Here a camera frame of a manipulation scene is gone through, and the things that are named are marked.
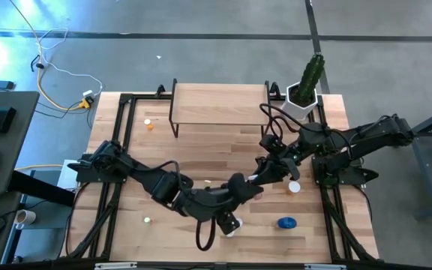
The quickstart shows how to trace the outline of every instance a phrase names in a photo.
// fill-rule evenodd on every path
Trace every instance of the gray floor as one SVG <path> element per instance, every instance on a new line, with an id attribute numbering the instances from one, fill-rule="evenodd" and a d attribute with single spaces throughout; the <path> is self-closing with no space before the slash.
<path id="1" fill-rule="evenodd" d="M 69 27 L 80 32 L 310 34 L 304 0 L 16 3 L 41 31 Z M 321 35 L 432 36 L 432 0 L 313 0 L 312 5 Z M 7 1 L 0 1 L 0 29 L 27 29 Z M 432 43 L 347 41 L 321 42 L 321 47 L 329 90 L 344 96 L 351 125 L 391 113 L 414 125 L 432 114 Z M 13 80 L 16 90 L 37 90 L 36 75 L 29 69 L 37 53 L 32 38 L 0 37 L 0 80 Z M 97 77 L 104 91 L 153 91 L 161 83 L 169 86 L 173 77 L 209 83 L 270 80 L 287 86 L 299 79 L 312 53 L 310 40 L 71 38 L 48 56 L 60 68 Z M 98 84 L 48 68 L 43 87 L 68 106 L 82 92 L 97 90 Z M 89 132 L 86 115 L 63 120 L 35 115 L 18 166 L 78 158 Z M 413 218 L 413 212 L 429 202 L 412 150 L 383 149 L 368 156 L 365 166 L 380 173 L 367 192 L 381 258 L 432 266 L 432 218 Z M 48 245 L 61 244 L 49 232 L 46 238 Z M 18 251 L 28 258 L 44 257 L 39 250 L 28 244 Z"/>

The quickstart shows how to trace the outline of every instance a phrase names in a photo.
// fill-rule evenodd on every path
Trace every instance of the white flower pot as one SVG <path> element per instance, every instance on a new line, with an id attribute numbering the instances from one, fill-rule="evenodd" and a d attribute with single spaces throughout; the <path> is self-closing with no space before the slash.
<path id="1" fill-rule="evenodd" d="M 286 87 L 286 100 L 283 103 L 281 109 L 292 116 L 294 119 L 303 120 L 306 116 L 313 110 L 313 108 L 318 104 L 316 89 L 314 89 L 314 102 L 306 107 L 300 107 L 290 101 L 290 88 L 299 85 L 299 82 Z"/>

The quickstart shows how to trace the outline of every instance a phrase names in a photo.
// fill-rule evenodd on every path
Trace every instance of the wooden tabletop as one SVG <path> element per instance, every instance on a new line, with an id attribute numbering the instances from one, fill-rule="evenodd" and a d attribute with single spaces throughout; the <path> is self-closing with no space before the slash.
<path id="1" fill-rule="evenodd" d="M 261 103 L 268 103 L 264 84 L 176 83 L 172 122 L 266 125 L 268 118 L 259 108 Z"/>
<path id="2" fill-rule="evenodd" d="M 111 138 L 118 92 L 104 92 L 100 96 L 88 152 L 93 152 L 103 140 Z M 346 129 L 348 121 L 340 95 L 324 95 L 325 113 L 332 128 Z M 254 158 L 266 155 L 258 142 L 260 128 L 235 125 L 185 125 L 179 138 L 173 136 L 168 121 L 168 100 L 140 100 L 131 133 L 129 153 L 148 166 L 177 160 L 181 172 L 195 181 L 195 188 L 211 180 L 219 186 L 235 172 L 249 176 L 256 168 Z M 125 130 L 124 112 L 120 140 Z M 151 119 L 153 130 L 144 125 Z M 297 135 L 285 132 L 286 143 Z M 319 188 L 314 184 L 309 159 L 299 167 L 301 191 L 294 195 L 286 192 L 289 180 L 264 186 L 262 199 L 251 200 L 235 212 L 244 224 L 232 238 L 217 237 L 211 250 L 203 252 L 195 243 L 196 221 L 169 211 L 150 199 L 136 181 L 124 184 L 119 203 L 111 260 L 169 261 L 169 262 L 237 262 L 237 263 L 328 263 L 330 262 L 323 207 Z M 343 207 L 348 227 L 373 256 L 378 257 L 374 234 L 365 198 L 354 187 L 341 186 Z M 80 243 L 95 222 L 101 184 L 90 184 L 81 194 L 70 228 L 70 250 Z M 277 219 L 294 217 L 295 229 L 276 229 Z M 152 223 L 144 223 L 144 218 Z M 101 252 L 106 227 L 100 237 Z M 338 250 L 343 256 L 341 234 L 335 230 Z M 203 244 L 209 236 L 209 225 L 203 224 Z"/>

